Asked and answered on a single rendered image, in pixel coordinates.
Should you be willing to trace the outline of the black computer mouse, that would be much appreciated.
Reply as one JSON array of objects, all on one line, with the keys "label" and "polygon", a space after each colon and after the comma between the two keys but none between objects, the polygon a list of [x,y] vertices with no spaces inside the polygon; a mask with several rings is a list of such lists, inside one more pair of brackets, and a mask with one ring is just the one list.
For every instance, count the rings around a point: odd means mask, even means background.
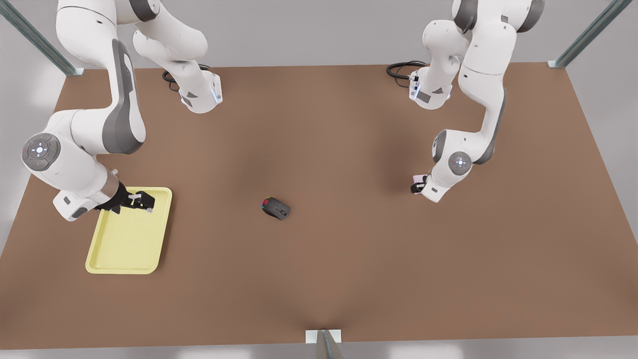
[{"label": "black computer mouse", "polygon": [[290,213],[290,207],[274,197],[265,198],[261,207],[264,213],[278,220],[284,220]]}]

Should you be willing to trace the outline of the silver frame post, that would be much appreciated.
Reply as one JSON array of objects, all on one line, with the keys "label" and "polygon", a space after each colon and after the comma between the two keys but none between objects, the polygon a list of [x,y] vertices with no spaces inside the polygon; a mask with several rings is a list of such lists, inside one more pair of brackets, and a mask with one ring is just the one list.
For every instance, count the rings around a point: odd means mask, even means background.
[{"label": "silver frame post", "polygon": [[0,14],[64,75],[84,75],[84,68],[73,66],[8,0],[0,0]]},{"label": "silver frame post", "polygon": [[633,1],[634,0],[612,0],[556,60],[547,61],[547,66],[549,66],[549,68],[558,69],[567,68],[567,66],[592,43],[593,39],[597,38]]},{"label": "silver frame post", "polygon": [[342,343],[341,330],[306,330],[306,343],[315,344],[315,359],[344,359],[339,343]]}]

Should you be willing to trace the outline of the yellow rectangular tray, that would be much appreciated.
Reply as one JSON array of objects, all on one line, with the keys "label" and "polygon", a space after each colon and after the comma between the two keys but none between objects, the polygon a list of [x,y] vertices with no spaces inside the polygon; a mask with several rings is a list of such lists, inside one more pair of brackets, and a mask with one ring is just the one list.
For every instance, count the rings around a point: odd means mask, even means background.
[{"label": "yellow rectangular tray", "polygon": [[151,212],[123,207],[119,214],[100,212],[86,259],[93,274],[150,274],[158,267],[172,191],[167,187],[128,186],[155,198]]}]

